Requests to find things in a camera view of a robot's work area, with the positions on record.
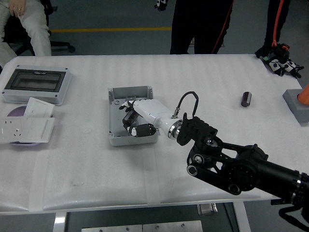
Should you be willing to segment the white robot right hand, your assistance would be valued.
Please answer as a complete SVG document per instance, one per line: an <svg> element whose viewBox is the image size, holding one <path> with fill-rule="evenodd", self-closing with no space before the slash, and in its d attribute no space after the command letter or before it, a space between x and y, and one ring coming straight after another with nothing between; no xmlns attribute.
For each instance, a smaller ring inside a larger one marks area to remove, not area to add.
<svg viewBox="0 0 309 232"><path fill-rule="evenodd" d="M180 132L182 120L178 118L180 107L170 111L161 102L155 99L126 101L120 107L127 115L123 118L123 126L134 137L146 137L162 129L170 139L176 139Z"/></svg>

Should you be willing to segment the standing person's left gloved hand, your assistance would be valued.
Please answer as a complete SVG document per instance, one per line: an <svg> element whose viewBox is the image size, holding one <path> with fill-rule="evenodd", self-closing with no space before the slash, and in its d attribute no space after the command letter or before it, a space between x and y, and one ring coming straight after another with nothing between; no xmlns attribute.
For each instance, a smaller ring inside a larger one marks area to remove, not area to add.
<svg viewBox="0 0 309 232"><path fill-rule="evenodd" d="M278 76L289 73L296 79L301 78L300 70L304 66L297 65L290 59L290 47L285 43L278 43L277 46L263 45L255 52L257 58L261 59Z"/></svg>

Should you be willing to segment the seated person's hand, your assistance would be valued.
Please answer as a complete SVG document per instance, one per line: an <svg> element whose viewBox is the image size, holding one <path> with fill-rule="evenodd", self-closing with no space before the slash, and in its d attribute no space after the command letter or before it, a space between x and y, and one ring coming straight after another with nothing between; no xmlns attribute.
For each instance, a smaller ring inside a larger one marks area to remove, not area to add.
<svg viewBox="0 0 309 232"><path fill-rule="evenodd" d="M26 0L9 0L8 9L11 16L19 17L25 13Z"/></svg>

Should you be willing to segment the standing person's right gloved hand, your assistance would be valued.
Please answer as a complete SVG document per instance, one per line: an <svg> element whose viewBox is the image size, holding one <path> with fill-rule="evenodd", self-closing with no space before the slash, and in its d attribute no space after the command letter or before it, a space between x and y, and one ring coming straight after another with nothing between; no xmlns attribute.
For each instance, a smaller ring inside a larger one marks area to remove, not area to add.
<svg viewBox="0 0 309 232"><path fill-rule="evenodd" d="M159 12L165 11L167 8L169 0L157 0L154 8L157 9Z"/></svg>

